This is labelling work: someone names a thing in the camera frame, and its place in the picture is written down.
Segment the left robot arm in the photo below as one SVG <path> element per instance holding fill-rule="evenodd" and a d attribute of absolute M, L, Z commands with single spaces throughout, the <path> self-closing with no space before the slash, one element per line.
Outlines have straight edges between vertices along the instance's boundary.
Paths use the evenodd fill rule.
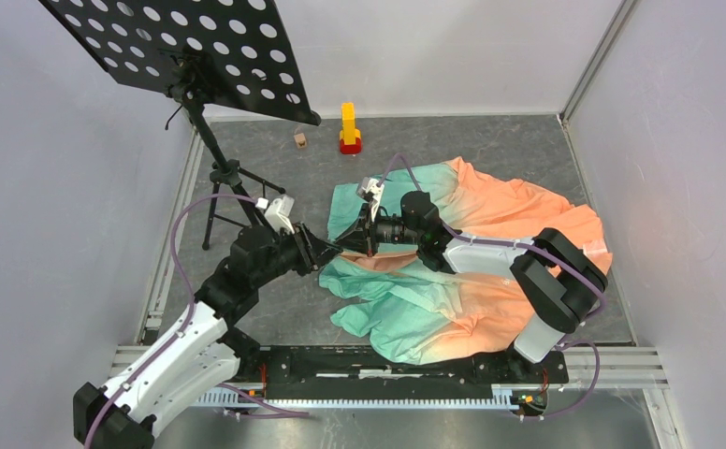
<path fill-rule="evenodd" d="M 259 289 L 293 271 L 306 276 L 341 254 L 304 224 L 275 233 L 241 229 L 225 257 L 177 322 L 139 359 L 102 386 L 84 384 L 73 398 L 75 439 L 86 448 L 151 448 L 202 395 L 260 369 L 260 345 L 236 327 Z"/>

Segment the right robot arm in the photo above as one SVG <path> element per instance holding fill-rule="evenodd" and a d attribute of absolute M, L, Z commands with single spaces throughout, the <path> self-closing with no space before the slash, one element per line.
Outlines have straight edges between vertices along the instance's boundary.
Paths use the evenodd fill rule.
<path fill-rule="evenodd" d="M 452 228 L 425 192 L 402 196 L 400 212 L 388 216 L 371 204 L 335 240 L 344 250 L 374 256 L 381 244 L 415 246 L 425 267 L 446 274 L 485 274 L 515 281 L 533 309 L 506 357 L 509 374 L 529 382 L 544 359 L 573 334 L 603 296 L 605 274 L 560 230 L 534 237 L 495 239 Z"/>

